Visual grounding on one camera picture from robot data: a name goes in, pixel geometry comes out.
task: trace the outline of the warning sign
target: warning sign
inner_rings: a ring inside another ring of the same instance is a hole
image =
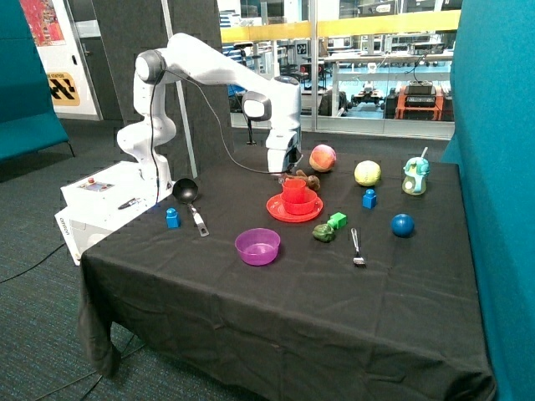
[[[53,73],[47,74],[47,77],[54,106],[79,106],[80,97],[70,74]]]

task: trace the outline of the white box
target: white box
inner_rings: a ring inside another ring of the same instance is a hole
[[[112,232],[134,220],[156,202],[155,187],[147,185],[140,165],[121,161],[105,170],[61,188],[67,207],[56,214],[74,263],[81,255]],[[158,201],[170,190],[162,190]],[[120,206],[132,201],[124,209]]]

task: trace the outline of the orange machine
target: orange machine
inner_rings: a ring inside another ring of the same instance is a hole
[[[395,119],[442,120],[444,94],[429,81],[412,81],[400,89]]]

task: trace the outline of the blue block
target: blue block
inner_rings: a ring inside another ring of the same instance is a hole
[[[172,207],[167,209],[167,228],[178,228],[181,226],[181,219],[178,217],[178,213]]]
[[[374,190],[366,190],[362,197],[362,206],[368,209],[373,209],[377,205],[377,195]]]

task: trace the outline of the black ladle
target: black ladle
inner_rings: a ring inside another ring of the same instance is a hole
[[[194,180],[190,180],[189,178],[182,178],[173,185],[173,196],[179,202],[188,205],[201,236],[207,236],[210,233],[208,232],[201,215],[197,209],[193,207],[193,201],[197,198],[198,193],[199,187]]]

